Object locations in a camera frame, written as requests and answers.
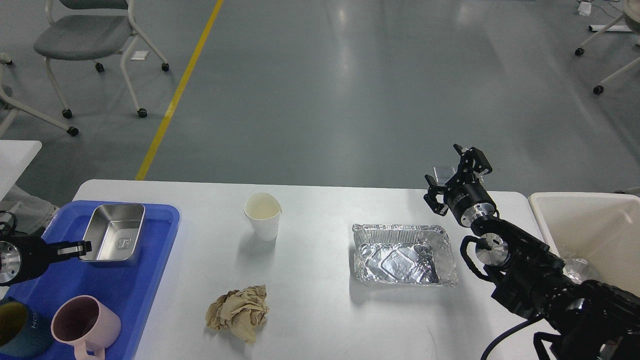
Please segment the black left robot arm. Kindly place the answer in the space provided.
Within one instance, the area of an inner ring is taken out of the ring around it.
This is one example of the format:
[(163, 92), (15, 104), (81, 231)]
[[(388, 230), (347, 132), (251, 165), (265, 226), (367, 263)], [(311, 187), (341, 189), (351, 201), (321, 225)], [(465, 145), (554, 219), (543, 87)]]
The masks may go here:
[(9, 287), (39, 278), (51, 264), (79, 258), (93, 250), (91, 241), (60, 241), (46, 243), (42, 238), (46, 228), (31, 234), (17, 234), (18, 219), (13, 212), (2, 210), (9, 220), (1, 222), (0, 285)]

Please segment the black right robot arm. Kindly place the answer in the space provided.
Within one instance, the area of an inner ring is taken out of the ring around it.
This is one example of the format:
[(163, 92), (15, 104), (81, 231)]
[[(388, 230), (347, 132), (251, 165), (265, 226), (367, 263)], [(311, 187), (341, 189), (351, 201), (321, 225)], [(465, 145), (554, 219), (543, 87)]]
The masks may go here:
[(577, 284), (565, 275), (564, 260), (548, 244), (500, 217), (480, 182), (493, 170), (483, 151), (454, 148), (457, 170), (443, 185), (427, 174), (423, 199), (435, 214), (451, 212), (471, 230), (461, 241), (462, 260), (477, 278), (494, 285), (492, 299), (524, 319), (490, 342), (481, 358), (510, 335), (547, 321), (555, 332), (533, 335), (540, 360), (637, 360), (639, 297), (594, 279)]

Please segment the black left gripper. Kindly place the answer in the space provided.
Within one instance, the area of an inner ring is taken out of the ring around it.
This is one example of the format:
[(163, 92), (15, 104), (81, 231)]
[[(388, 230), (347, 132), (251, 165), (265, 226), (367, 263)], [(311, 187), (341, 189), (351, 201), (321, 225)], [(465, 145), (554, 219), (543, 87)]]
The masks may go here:
[(93, 250), (91, 241), (60, 241), (48, 243), (39, 236), (21, 235), (0, 242), (0, 284), (11, 286), (38, 278), (50, 266), (50, 261), (79, 258)]

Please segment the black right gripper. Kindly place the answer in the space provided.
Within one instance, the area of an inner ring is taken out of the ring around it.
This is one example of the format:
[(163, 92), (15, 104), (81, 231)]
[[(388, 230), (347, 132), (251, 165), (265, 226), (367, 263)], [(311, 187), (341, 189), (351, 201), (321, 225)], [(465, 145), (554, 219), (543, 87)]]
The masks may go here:
[(475, 220), (496, 216), (498, 212), (496, 203), (478, 183), (484, 175), (493, 172), (493, 167), (484, 152), (475, 146), (466, 148), (454, 143), (453, 147), (460, 156), (457, 171), (445, 187), (438, 185), (434, 176), (425, 174), (427, 193), (423, 200), (434, 214), (446, 216), (450, 209), (460, 226), (470, 228)]

